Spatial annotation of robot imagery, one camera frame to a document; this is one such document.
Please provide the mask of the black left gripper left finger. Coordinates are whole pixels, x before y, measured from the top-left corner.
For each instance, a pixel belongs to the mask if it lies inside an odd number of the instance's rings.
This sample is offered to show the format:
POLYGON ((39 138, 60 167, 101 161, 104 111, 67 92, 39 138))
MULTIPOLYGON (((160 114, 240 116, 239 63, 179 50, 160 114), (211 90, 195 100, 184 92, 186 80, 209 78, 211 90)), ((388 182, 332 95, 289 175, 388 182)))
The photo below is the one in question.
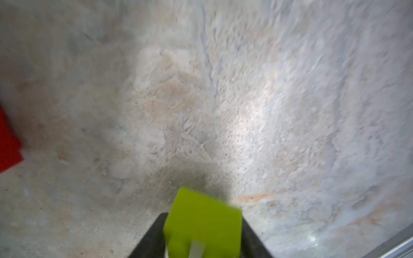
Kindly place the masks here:
POLYGON ((164 258, 166 254, 166 241, 163 227, 168 213, 161 213, 144 234, 138 245, 128 258, 164 258))

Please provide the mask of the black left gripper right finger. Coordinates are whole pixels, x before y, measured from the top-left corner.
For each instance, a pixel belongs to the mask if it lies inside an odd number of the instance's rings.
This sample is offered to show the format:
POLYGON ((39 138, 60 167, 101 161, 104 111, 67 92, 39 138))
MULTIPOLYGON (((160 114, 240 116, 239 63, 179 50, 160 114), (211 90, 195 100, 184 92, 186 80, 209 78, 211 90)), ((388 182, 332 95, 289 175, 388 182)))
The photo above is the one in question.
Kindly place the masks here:
POLYGON ((273 258, 268 249, 264 246, 249 223, 243 218, 241 258, 273 258))

